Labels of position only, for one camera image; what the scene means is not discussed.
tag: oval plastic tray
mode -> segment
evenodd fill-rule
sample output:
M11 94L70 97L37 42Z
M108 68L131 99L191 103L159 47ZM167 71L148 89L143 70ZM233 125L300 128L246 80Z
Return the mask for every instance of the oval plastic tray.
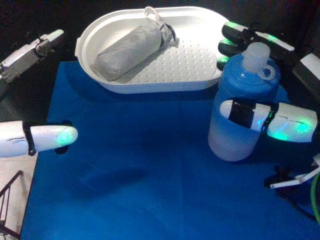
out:
M201 7L156 8L175 30L178 41L161 48L116 81L104 79L92 64L101 51L134 28L152 20L143 9L120 10L94 21L77 39L75 56L83 70L106 89L121 94L195 91L218 82L218 43L228 21Z

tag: translucent plastic bottle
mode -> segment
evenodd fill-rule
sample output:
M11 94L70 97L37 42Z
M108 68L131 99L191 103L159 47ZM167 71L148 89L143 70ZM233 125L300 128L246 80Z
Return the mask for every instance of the translucent plastic bottle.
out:
M260 133L224 118L220 105L232 98L273 101L281 75L269 55L266 44L255 42L242 54L231 57L224 66L219 91L214 98L208 142L212 151L225 161L235 162L248 157Z

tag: green cable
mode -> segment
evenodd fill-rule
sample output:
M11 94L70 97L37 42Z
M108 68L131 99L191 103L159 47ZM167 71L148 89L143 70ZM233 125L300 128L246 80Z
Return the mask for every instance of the green cable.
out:
M318 203L317 203L317 183L319 181L319 177L320 177L320 173L318 173L312 181L310 197L311 197L311 205L314 211L315 219L320 225L320 213L318 210Z

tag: black background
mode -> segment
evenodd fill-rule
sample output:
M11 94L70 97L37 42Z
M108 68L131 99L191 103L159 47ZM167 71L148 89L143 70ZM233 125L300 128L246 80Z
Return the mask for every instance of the black background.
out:
M0 121L24 120L43 124L56 78L59 61L75 61L76 39L97 18L117 10L152 7L198 6L213 10L232 22L248 26L259 22L270 34L296 46L312 44L319 54L320 12L309 24L319 1L286 0L104 0L104 1L1 1L0 61L27 43L27 33L65 32L63 49L51 54L20 76L0 104Z

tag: bottle body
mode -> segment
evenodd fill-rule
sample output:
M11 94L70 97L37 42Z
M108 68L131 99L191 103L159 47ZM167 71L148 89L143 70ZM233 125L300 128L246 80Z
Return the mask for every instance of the bottle body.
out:
M229 162L248 157L254 150L260 133L223 117L220 105L232 98L271 102L276 96L280 81L280 70L273 60L268 60L268 64L275 69L275 76L271 80L261 79L258 74L246 71L242 61L243 56L237 54L224 67L213 102L208 134L211 150L219 158Z

